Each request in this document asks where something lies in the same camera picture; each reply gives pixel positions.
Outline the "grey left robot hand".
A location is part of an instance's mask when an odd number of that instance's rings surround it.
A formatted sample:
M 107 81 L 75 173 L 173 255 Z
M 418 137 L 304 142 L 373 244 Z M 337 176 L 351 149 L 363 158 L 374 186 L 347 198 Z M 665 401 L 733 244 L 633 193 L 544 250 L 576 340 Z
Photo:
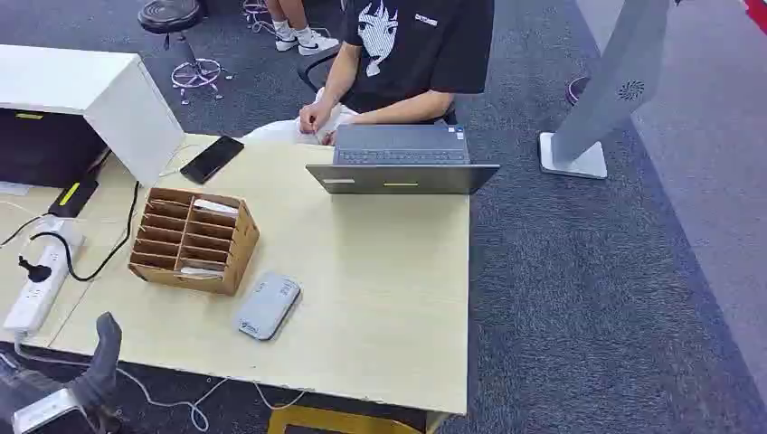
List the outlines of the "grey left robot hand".
M 84 419 L 99 406 L 105 405 L 117 389 L 117 368 L 122 330 L 110 312 L 100 315 L 96 322 L 99 342 L 88 368 L 67 383 Z

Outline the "person's right hand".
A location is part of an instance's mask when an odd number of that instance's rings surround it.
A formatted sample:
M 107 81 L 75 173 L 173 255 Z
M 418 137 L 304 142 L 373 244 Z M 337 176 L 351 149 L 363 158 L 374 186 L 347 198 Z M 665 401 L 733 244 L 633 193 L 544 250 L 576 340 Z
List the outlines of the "person's right hand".
M 330 119 L 333 108 L 333 103 L 323 101 L 305 105 L 298 113 L 300 132 L 316 134 Z

